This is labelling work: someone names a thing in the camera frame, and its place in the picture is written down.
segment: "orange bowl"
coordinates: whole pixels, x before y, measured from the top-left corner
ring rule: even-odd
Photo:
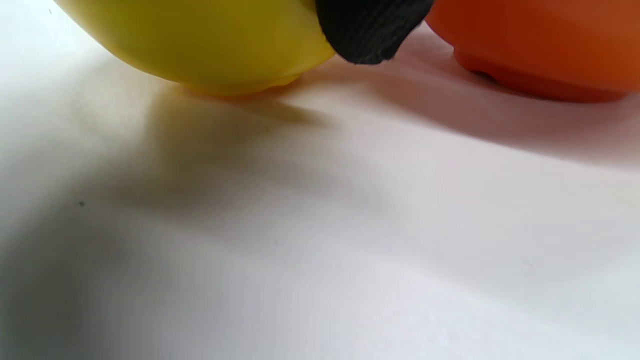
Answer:
[[[436,0],[427,16],[458,63],[547,99],[640,92],[640,0]]]

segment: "white surface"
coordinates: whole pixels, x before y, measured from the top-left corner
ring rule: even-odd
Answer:
[[[223,105],[0,19],[2,359],[640,359],[638,97],[510,95],[421,29]]]

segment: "yellow bowl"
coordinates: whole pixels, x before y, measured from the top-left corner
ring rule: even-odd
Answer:
[[[212,95],[286,85],[334,55],[314,0],[56,0],[107,50]]]

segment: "black fabric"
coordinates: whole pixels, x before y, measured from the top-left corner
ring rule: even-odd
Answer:
[[[320,26],[350,63],[375,65],[396,55],[434,0],[316,0]]]

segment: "bowl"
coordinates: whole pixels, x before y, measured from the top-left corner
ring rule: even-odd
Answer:
[[[209,95],[291,83],[334,55],[313,0],[56,0],[128,64]]]
[[[546,99],[640,90],[638,0],[436,0],[427,16],[460,65]]]

